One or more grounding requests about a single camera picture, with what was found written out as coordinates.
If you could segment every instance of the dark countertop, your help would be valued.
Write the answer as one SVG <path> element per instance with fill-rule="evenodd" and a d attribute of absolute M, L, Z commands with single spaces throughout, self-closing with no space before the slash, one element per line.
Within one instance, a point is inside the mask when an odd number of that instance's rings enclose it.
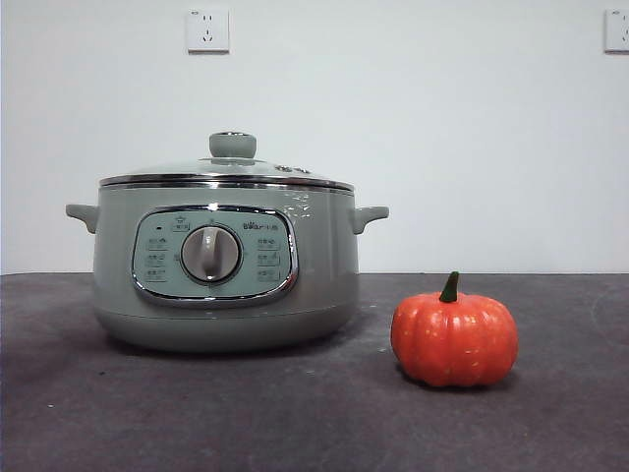
<path fill-rule="evenodd" d="M 3 276 L 3 470 L 629 470 L 629 275 L 463 274 L 520 334 L 507 378 L 472 389 L 406 380 L 388 340 L 445 278 L 361 275 L 325 339 L 181 355 L 107 337 L 90 274 Z"/>

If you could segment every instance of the chrome trim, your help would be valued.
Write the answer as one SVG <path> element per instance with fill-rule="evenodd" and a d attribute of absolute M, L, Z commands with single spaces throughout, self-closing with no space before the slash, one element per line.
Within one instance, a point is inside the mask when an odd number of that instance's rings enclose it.
<path fill-rule="evenodd" d="M 257 184 L 238 182 L 143 182 L 135 184 L 112 184 L 101 187 L 100 190 L 122 190 L 122 189 L 179 189 L 179 188 L 206 188 L 206 189 L 267 189 L 267 190 L 290 190 L 301 192 L 322 192 L 329 194 L 340 194 L 354 197 L 354 192 L 350 190 L 331 189 L 329 187 L 313 187 L 307 185 L 284 185 L 284 184 Z"/>
<path fill-rule="evenodd" d="M 249 212 L 249 213 L 266 213 L 273 214 L 277 216 L 280 221 L 284 223 L 286 234 L 288 236 L 288 248 L 290 253 L 290 267 L 289 272 L 286 278 L 282 280 L 279 285 L 271 290 L 267 290 L 265 292 L 260 292 L 253 295 L 243 295 L 237 297 L 177 297 L 172 295 L 164 295 L 161 293 L 154 292 L 144 287 L 142 283 L 138 280 L 136 276 L 135 269 L 135 258 L 136 258 L 136 248 L 138 246 L 138 237 L 140 235 L 140 227 L 145 219 L 147 219 L 152 214 L 156 213 L 165 213 L 165 212 L 173 212 L 173 211 L 238 211 L 238 212 Z M 159 206 L 154 210 L 145 214 L 138 223 L 138 227 L 136 229 L 136 239 L 134 241 L 134 250 L 131 257 L 131 277 L 134 281 L 134 286 L 140 292 L 140 294 L 148 301 L 152 303 L 157 303 L 159 305 L 165 305 L 170 307 L 178 307 L 178 308 L 211 308 L 211 309 L 222 309 L 222 308 L 235 308 L 235 307 L 250 307 L 253 305 L 260 305 L 264 303 L 270 303 L 278 298 L 286 295 L 288 291 L 295 285 L 297 281 L 297 277 L 299 275 L 299 258 L 297 257 L 297 246 L 295 240 L 295 228 L 291 223 L 288 216 L 286 216 L 283 212 L 272 209 L 272 208 L 261 208 L 257 206 L 240 206 L 240 205 L 220 205 L 220 204 L 209 204 L 209 205 L 186 205 L 186 206 Z"/>
<path fill-rule="evenodd" d="M 189 183 L 189 182 L 221 182 L 221 183 L 250 183 L 250 184 L 279 184 L 295 186 L 323 187 L 338 190 L 354 191 L 354 186 L 344 182 L 332 180 L 311 179 L 308 177 L 291 176 L 260 176 L 260 175 L 225 175 L 216 173 L 205 174 L 137 174 L 120 175 L 108 177 L 99 182 L 100 187 L 107 187 L 115 184 L 136 184 L 136 183 Z"/>
<path fill-rule="evenodd" d="M 219 136 L 252 136 L 248 133 L 241 133 L 240 131 L 222 131 L 220 133 L 214 133 Z"/>

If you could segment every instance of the electrical socket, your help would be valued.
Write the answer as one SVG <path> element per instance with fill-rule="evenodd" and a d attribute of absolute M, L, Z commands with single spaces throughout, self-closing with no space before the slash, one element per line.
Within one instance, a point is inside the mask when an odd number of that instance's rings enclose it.
<path fill-rule="evenodd" d="M 629 53 L 629 10 L 605 11 L 605 52 Z"/>
<path fill-rule="evenodd" d="M 228 52 L 229 12 L 211 8 L 192 10 L 186 16 L 188 52 Z"/>

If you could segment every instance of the glass lid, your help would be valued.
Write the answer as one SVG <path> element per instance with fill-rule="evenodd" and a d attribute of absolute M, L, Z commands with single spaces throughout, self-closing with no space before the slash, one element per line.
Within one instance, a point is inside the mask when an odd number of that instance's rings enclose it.
<path fill-rule="evenodd" d="M 300 167 L 254 159 L 256 148 L 257 140 L 252 135 L 231 131 L 216 133 L 209 137 L 211 157 L 145 167 L 129 174 L 103 179 L 100 186 L 229 182 L 314 186 L 350 192 L 354 190 L 350 184 L 332 181 Z"/>

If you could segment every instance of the orange pumpkin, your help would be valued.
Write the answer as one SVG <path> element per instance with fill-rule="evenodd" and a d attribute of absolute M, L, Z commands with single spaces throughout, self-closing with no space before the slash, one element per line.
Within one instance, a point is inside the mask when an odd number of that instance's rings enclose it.
<path fill-rule="evenodd" d="M 457 293 L 452 272 L 441 293 L 406 298 L 393 315 L 391 346 L 402 369 L 432 386 L 489 385 L 511 370 L 518 332 L 501 303 Z"/>

